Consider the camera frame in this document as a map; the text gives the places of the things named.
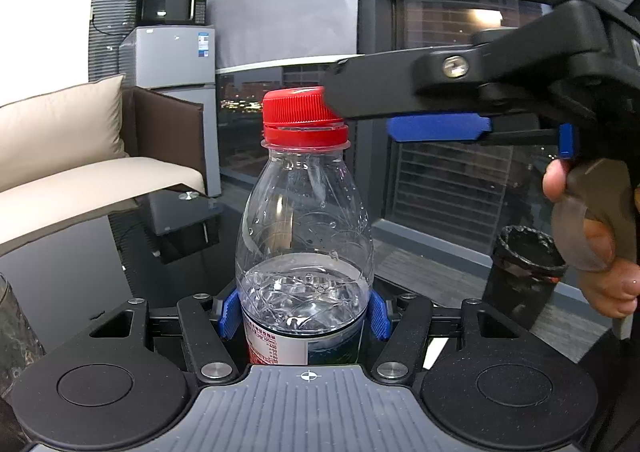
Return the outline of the right hand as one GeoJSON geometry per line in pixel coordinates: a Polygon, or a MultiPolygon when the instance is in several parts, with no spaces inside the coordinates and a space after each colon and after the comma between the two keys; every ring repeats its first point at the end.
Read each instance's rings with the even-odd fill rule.
{"type": "Polygon", "coordinates": [[[603,271],[578,271],[578,287],[602,316],[621,319],[631,316],[636,310],[639,297],[639,266],[616,257],[615,238],[602,222],[584,220],[586,241],[603,262],[608,265],[603,271]]]}

